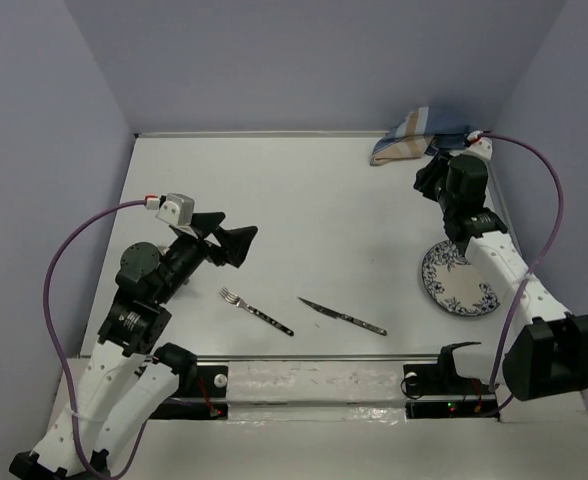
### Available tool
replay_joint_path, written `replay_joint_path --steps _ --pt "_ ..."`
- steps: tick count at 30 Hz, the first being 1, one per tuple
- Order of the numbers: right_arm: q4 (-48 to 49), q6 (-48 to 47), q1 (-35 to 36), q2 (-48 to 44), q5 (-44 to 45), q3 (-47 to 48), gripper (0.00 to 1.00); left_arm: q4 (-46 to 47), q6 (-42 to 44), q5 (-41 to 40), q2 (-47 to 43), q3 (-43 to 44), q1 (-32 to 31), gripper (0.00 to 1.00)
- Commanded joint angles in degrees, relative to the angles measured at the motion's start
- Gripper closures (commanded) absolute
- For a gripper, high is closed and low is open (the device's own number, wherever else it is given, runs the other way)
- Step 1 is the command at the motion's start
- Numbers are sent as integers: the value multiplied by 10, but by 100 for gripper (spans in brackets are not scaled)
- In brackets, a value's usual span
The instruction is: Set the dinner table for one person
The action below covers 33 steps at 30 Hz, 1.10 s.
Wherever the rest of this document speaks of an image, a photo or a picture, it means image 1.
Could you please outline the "blue beige plaid cloth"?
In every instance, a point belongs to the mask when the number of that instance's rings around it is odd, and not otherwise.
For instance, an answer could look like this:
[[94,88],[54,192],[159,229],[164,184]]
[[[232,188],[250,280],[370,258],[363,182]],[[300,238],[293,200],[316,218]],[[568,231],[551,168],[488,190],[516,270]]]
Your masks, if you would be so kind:
[[435,155],[441,150],[462,150],[468,135],[476,130],[469,118],[455,109],[419,107],[375,144],[369,164],[377,167]]

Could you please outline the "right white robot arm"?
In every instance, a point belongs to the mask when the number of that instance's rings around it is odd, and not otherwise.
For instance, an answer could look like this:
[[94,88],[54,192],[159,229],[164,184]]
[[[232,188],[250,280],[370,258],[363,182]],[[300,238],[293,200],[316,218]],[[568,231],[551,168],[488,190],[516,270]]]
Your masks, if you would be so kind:
[[529,401],[588,388],[588,315],[570,312],[518,253],[506,224],[485,205],[485,162],[475,156],[436,155],[414,188],[436,202],[446,237],[475,267],[506,307],[496,346],[478,342],[453,349],[434,368],[436,384],[456,392],[470,378],[506,387]]

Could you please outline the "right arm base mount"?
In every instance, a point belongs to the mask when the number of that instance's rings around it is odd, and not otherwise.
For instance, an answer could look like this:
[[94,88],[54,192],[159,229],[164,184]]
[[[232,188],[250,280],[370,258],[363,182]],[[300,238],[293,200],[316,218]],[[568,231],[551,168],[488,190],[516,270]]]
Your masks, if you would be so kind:
[[456,419],[493,416],[494,394],[478,380],[446,374],[436,363],[403,366],[400,389],[409,420]]

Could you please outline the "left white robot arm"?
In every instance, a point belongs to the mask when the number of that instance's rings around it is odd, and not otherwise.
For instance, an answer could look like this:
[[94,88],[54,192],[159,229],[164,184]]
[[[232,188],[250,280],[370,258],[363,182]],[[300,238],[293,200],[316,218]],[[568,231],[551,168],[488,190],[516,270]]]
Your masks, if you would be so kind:
[[59,357],[68,403],[45,436],[15,455],[9,471],[20,479],[106,478],[129,442],[138,442],[151,414],[195,383],[197,357],[172,343],[156,343],[171,315],[166,304],[204,262],[240,267],[255,226],[222,228],[222,212],[164,217],[176,238],[166,250],[149,242],[122,254],[117,291],[80,379]]

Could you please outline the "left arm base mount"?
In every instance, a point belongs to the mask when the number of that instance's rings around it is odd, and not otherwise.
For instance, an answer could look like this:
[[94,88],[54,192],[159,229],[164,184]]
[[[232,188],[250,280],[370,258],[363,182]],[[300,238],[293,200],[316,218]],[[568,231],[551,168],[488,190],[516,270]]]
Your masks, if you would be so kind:
[[199,364],[193,379],[181,378],[178,390],[151,414],[151,420],[226,420],[227,364]]

